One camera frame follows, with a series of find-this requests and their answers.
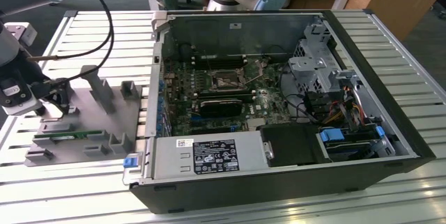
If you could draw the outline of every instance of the white label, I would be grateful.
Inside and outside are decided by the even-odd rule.
[[[194,144],[194,139],[178,139],[176,147],[191,147]]]
[[[19,85],[15,85],[7,89],[3,90],[3,93],[6,94],[6,96],[11,96],[11,95],[15,95],[16,93],[20,92],[20,87]]]
[[[237,166],[238,162],[229,162],[229,167]]]
[[[52,140],[64,140],[64,139],[75,139],[75,136],[60,136],[60,137],[51,137]]]

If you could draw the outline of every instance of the blue latch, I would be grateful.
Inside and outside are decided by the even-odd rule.
[[[138,157],[124,159],[124,168],[138,168]]]
[[[321,139],[323,142],[327,142],[330,140],[345,140],[345,137],[343,137],[341,129],[333,128],[333,129],[325,129],[322,131]]]
[[[386,132],[385,132],[385,129],[383,129],[382,126],[378,126],[378,127],[377,127],[377,132],[378,132],[378,134],[379,134],[379,137],[383,138],[385,135],[386,135]]]

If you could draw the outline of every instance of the motherboard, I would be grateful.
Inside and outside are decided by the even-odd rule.
[[[290,122],[278,84],[282,65],[262,56],[167,60],[171,135],[255,131],[261,125]]]

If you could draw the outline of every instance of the gray carpet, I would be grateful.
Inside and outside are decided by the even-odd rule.
[[[403,45],[446,89],[446,20],[429,11]]]

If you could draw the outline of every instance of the red wire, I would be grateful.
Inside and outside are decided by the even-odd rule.
[[[329,116],[331,116],[331,109],[333,109],[333,106],[334,106],[335,104],[338,104],[338,103],[339,103],[339,101],[334,101],[334,102],[331,103],[330,110],[329,110],[329,112],[330,112]]]

